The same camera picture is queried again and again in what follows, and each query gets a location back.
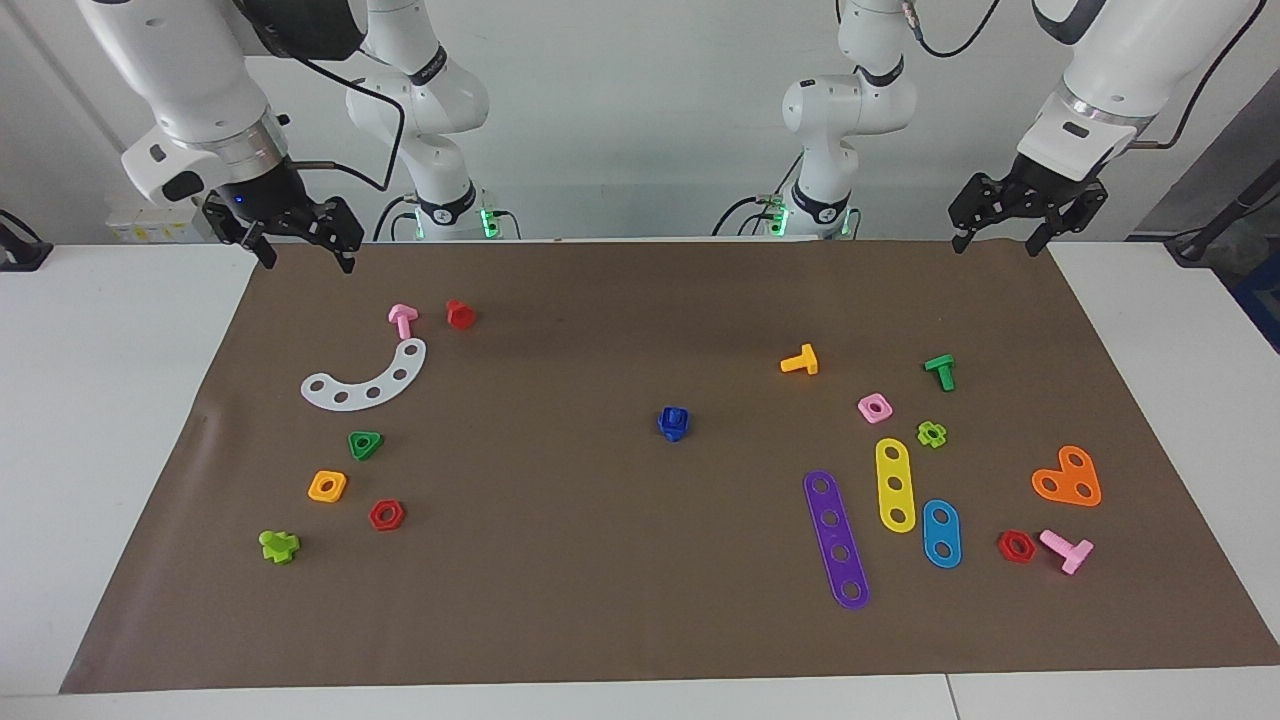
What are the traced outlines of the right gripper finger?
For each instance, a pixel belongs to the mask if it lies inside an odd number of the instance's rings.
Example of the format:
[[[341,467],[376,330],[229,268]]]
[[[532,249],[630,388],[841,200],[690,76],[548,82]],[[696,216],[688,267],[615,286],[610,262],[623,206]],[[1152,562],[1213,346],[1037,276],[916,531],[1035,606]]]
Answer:
[[[243,224],[221,199],[204,200],[204,218],[220,243],[237,246],[255,255],[259,265],[265,269],[275,266],[276,251],[265,238],[264,223]]]
[[[325,249],[344,274],[352,274],[364,242],[364,227],[344,199],[329,197],[306,208],[301,238]]]

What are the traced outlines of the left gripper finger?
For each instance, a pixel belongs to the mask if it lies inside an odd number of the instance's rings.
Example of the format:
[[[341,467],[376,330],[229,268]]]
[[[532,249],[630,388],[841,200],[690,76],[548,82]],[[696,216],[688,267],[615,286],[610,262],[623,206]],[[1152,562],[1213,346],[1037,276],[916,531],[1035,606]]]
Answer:
[[[954,227],[951,240],[955,254],[963,254],[979,231],[1004,223],[1005,183],[978,172],[961,187],[948,205],[948,218]]]
[[[1083,232],[1106,204],[1108,191],[1101,179],[1093,179],[1070,192],[1069,197],[1039,197],[1030,204],[1039,224],[1025,242],[1027,254],[1037,258],[1061,234]]]

